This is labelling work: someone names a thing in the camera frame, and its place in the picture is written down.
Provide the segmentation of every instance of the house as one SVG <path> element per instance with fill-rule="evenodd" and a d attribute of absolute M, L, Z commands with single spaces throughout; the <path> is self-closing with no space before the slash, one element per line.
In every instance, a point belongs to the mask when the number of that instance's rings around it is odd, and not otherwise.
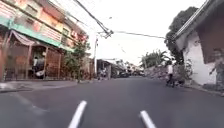
<path fill-rule="evenodd" d="M 91 79 L 94 77 L 94 60 L 91 59 L 90 53 L 86 53 L 86 56 L 82 59 L 82 67 L 81 70 L 83 71 L 83 79 Z"/>
<path fill-rule="evenodd" d="M 213 50 L 224 48 L 223 35 L 223 0 L 207 0 L 176 33 L 176 46 L 185 63 L 191 62 L 192 79 L 201 85 L 216 82 L 216 73 L 209 72 L 214 67 Z"/>
<path fill-rule="evenodd" d="M 32 65 L 42 59 L 48 79 L 66 77 L 63 56 L 87 35 L 49 0 L 0 1 L 0 79 L 35 79 Z"/>
<path fill-rule="evenodd" d="M 119 65 L 116 59 L 98 59 L 97 60 L 97 73 L 101 70 L 106 69 L 108 72 L 108 78 L 118 78 L 119 73 L 125 72 L 126 69 L 124 66 Z"/>

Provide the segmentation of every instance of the white building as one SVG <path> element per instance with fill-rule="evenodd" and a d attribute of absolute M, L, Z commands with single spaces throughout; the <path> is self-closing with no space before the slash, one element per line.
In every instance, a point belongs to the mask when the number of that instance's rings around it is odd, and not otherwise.
<path fill-rule="evenodd" d="M 183 51 L 185 63 L 191 60 L 193 75 L 198 84 L 214 84 L 216 72 L 213 50 L 224 48 L 224 1 L 207 0 L 176 33 L 176 45 Z"/>

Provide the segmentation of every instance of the balcony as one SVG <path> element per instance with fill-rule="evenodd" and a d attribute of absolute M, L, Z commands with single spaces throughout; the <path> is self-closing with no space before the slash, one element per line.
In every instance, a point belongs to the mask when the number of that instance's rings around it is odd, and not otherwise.
<path fill-rule="evenodd" d="M 75 39 L 51 27 L 13 4 L 0 1 L 0 17 L 2 23 L 24 35 L 28 35 L 56 47 L 73 51 Z"/>

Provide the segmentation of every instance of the road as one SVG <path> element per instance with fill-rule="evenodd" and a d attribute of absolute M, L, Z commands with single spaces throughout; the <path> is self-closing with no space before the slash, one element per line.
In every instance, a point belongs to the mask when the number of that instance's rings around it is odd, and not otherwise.
<path fill-rule="evenodd" d="M 144 128 L 146 110 L 157 128 L 223 128 L 224 98 L 164 87 L 160 80 L 127 78 L 61 89 L 1 94 L 2 128 L 66 128 L 81 100 L 80 128 Z"/>

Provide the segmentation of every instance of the power line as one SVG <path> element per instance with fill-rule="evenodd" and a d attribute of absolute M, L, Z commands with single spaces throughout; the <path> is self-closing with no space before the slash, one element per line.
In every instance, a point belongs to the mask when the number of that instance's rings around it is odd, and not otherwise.
<path fill-rule="evenodd" d="M 126 54 L 126 51 L 124 50 L 124 48 L 121 46 L 121 44 L 120 44 L 120 43 L 118 44 L 118 46 L 120 46 L 121 51 L 122 51 L 123 53 L 125 53 L 125 54 Z"/>
<path fill-rule="evenodd" d="M 103 31 L 107 34 L 107 37 L 110 36 L 112 34 L 112 31 L 110 31 L 107 27 L 105 27 L 103 25 L 102 22 L 100 22 L 91 12 L 88 11 L 88 9 L 78 0 L 73 0 L 74 2 L 76 2 L 82 9 L 84 9 L 86 11 L 86 13 L 89 14 L 90 17 L 92 17 L 96 23 L 103 29 Z"/>
<path fill-rule="evenodd" d="M 54 0 L 58 6 L 61 5 L 61 3 L 58 0 Z M 65 9 L 63 7 L 63 10 L 66 12 L 66 15 L 68 15 L 69 17 L 75 19 L 78 23 L 83 24 L 84 26 L 86 26 L 87 28 L 91 29 L 95 34 L 99 35 L 100 37 L 103 37 L 101 34 L 99 34 L 98 32 L 96 32 L 96 30 L 94 30 L 92 27 L 90 27 L 88 24 L 84 23 L 83 21 L 79 20 L 77 17 L 75 17 L 74 15 L 72 15 L 67 9 Z"/>
<path fill-rule="evenodd" d="M 151 37 L 151 38 L 167 39 L 167 38 L 165 38 L 165 37 L 161 37 L 161 36 L 153 36 L 153 35 L 146 35 L 146 34 L 139 34 L 139 33 L 125 32 L 125 31 L 113 31 L 113 32 L 114 32 L 114 33 L 128 34 L 128 35 L 146 36 L 146 37 Z"/>

